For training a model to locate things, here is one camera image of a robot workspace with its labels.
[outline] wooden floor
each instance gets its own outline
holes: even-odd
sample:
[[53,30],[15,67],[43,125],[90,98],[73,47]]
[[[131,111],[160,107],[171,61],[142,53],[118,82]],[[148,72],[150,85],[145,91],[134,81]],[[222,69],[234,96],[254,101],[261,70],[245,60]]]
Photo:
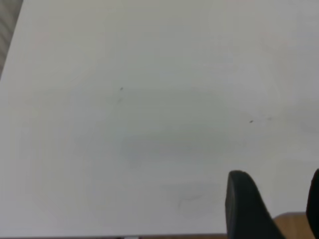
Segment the wooden floor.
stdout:
[[[304,213],[280,215],[274,221],[286,239],[315,239]],[[142,239],[227,239],[227,235],[143,237]]]

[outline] wooden surface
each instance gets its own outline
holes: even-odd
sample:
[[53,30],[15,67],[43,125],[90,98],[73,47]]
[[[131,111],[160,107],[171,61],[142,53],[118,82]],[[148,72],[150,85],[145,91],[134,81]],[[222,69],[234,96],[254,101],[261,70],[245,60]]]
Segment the wooden surface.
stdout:
[[[286,239],[315,239],[304,213],[280,215],[274,221]],[[143,237],[142,239],[227,239],[227,235]]]

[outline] white surface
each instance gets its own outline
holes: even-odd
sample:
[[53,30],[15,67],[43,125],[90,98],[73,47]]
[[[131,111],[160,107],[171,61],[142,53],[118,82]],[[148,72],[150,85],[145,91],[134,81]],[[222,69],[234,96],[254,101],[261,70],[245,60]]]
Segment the white surface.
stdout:
[[223,233],[233,169],[273,216],[304,211],[318,25],[314,0],[25,1],[0,81],[0,236]]

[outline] tabletop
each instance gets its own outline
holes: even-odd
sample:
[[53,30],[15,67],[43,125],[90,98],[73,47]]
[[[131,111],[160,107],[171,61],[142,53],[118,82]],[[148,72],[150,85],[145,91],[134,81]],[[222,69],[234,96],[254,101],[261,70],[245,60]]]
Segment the tabletop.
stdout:
[[25,0],[0,80],[0,237],[224,233],[319,167],[319,2]]

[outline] black plastic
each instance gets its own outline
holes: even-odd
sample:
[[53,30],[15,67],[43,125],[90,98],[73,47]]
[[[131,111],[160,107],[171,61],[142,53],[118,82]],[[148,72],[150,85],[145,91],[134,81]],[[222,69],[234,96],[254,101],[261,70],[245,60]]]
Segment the black plastic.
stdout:
[[306,214],[315,238],[319,239],[319,169],[311,181]]
[[284,239],[249,174],[229,173],[225,208],[229,239]]

